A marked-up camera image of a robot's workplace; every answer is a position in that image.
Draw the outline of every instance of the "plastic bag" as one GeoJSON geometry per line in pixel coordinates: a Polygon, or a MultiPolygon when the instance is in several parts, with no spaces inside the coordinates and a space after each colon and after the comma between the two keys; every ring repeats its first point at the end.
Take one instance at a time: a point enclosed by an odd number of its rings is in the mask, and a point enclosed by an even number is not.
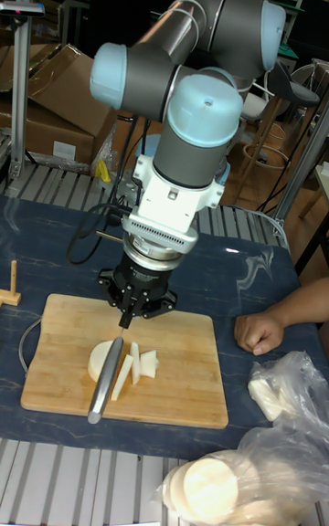
{"type": "Polygon", "coordinates": [[[162,500],[202,526],[297,526],[317,500],[329,500],[329,386],[306,353],[255,364],[251,380],[284,402],[274,427],[254,428],[236,451],[174,468],[162,500]]]}
{"type": "Polygon", "coordinates": [[[69,171],[70,173],[90,174],[90,165],[86,163],[78,163],[69,159],[63,159],[51,154],[32,153],[31,155],[37,164],[42,164],[53,169],[61,169],[61,171],[69,171]]]}
{"type": "Polygon", "coordinates": [[[263,365],[254,363],[249,391],[269,420],[319,432],[329,447],[329,385],[306,352],[290,352],[263,365]]]}
{"type": "Polygon", "coordinates": [[[118,153],[117,151],[114,151],[112,149],[112,145],[113,145],[113,138],[114,138],[114,134],[117,129],[117,126],[118,126],[118,121],[116,121],[113,124],[110,133],[106,137],[104,143],[102,144],[94,160],[92,161],[91,166],[90,166],[91,175],[95,174],[96,166],[97,166],[99,159],[102,159],[105,162],[108,168],[108,171],[112,171],[114,169],[114,165],[116,164],[118,153]]]}

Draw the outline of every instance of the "blue fabric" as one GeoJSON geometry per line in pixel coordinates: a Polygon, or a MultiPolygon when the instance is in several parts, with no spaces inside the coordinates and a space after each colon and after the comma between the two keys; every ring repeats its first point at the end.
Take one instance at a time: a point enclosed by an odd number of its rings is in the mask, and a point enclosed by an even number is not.
{"type": "MultiPolygon", "coordinates": [[[[87,264],[73,267],[66,261],[66,250],[81,212],[0,196],[0,216],[0,288],[8,287],[10,260],[15,258],[17,290],[22,291],[18,308],[3,305],[0,310],[0,437],[193,459],[216,449],[234,448],[250,428],[269,424],[247,390],[255,358],[237,346],[233,326],[238,314],[264,310],[298,286],[286,250],[201,235],[170,279],[171,289],[178,293],[179,310],[203,313],[214,321],[228,404],[227,428],[104,419],[92,426],[85,417],[31,412],[20,406],[24,372],[17,350],[24,330],[42,314],[48,294],[103,299],[97,274],[101,268],[115,266],[121,251],[115,242],[104,240],[87,264]]],[[[94,239],[82,243],[81,254],[94,239]]],[[[28,363],[37,338],[38,329],[27,337],[28,363]]],[[[281,347],[258,361],[278,358],[291,350],[307,351],[329,380],[324,349],[312,324],[288,329],[281,347]]]]}

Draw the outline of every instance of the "white food slice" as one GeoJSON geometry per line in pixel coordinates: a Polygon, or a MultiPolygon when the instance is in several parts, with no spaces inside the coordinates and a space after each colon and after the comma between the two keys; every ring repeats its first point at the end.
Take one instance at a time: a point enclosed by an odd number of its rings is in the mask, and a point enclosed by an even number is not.
{"type": "Polygon", "coordinates": [[[88,362],[88,374],[94,382],[98,382],[101,374],[101,368],[104,365],[105,359],[113,342],[102,342],[96,345],[92,350],[88,362]]]}
{"type": "Polygon", "coordinates": [[[202,458],[187,470],[184,490],[198,521],[219,524],[229,518],[236,507],[238,478],[224,461],[202,458]]]}
{"type": "Polygon", "coordinates": [[[193,462],[185,463],[174,473],[170,484],[170,498],[178,516],[185,521],[195,523],[198,521],[198,517],[191,510],[184,492],[184,479],[186,472],[192,465],[193,462]]]}
{"type": "Polygon", "coordinates": [[[171,511],[175,511],[175,506],[171,499],[170,486],[171,486],[173,476],[178,470],[179,470],[179,466],[169,471],[169,473],[165,476],[164,482],[162,485],[163,503],[171,511]]]}
{"type": "Polygon", "coordinates": [[[156,368],[159,362],[156,359],[156,350],[151,352],[142,353],[141,355],[141,376],[148,376],[149,378],[155,378],[156,368]]]}
{"type": "Polygon", "coordinates": [[[239,504],[252,501],[260,495],[260,474],[247,456],[228,449],[213,453],[211,457],[227,463],[238,478],[239,504]]]}
{"type": "Polygon", "coordinates": [[[133,358],[131,355],[126,355],[122,364],[122,369],[119,372],[118,379],[111,393],[111,400],[118,400],[122,387],[127,379],[128,373],[131,371],[133,365],[133,358]]]}
{"type": "Polygon", "coordinates": [[[139,382],[139,379],[141,377],[141,363],[139,359],[138,343],[132,342],[131,356],[133,358],[133,367],[132,367],[133,386],[135,386],[137,382],[139,382]]]}
{"type": "Polygon", "coordinates": [[[252,400],[257,402],[261,412],[268,420],[272,422],[281,414],[282,404],[264,378],[250,380],[248,389],[252,400]]]}
{"type": "Polygon", "coordinates": [[[280,505],[274,500],[255,500],[239,506],[229,519],[230,524],[266,524],[277,526],[284,523],[280,505]]]}

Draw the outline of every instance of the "person's hand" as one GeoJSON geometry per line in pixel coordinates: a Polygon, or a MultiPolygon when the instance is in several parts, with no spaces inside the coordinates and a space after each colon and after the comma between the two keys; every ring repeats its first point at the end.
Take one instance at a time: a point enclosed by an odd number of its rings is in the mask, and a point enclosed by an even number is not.
{"type": "Polygon", "coordinates": [[[254,355],[270,352],[281,344],[284,328],[274,313],[264,311],[237,317],[234,337],[240,347],[254,355]]]}

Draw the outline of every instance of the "bamboo cutting board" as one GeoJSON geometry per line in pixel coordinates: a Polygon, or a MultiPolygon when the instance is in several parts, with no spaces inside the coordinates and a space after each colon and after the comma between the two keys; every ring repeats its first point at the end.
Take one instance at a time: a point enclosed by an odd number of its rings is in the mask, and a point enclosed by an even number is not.
{"type": "MultiPolygon", "coordinates": [[[[49,295],[21,405],[29,410],[86,416],[95,388],[87,366],[97,343],[119,334],[120,314],[107,301],[49,295]]],[[[156,378],[126,383],[104,416],[167,425],[224,428],[228,424],[212,320],[174,311],[134,320],[123,333],[122,360],[131,342],[156,349],[156,378]]]]}

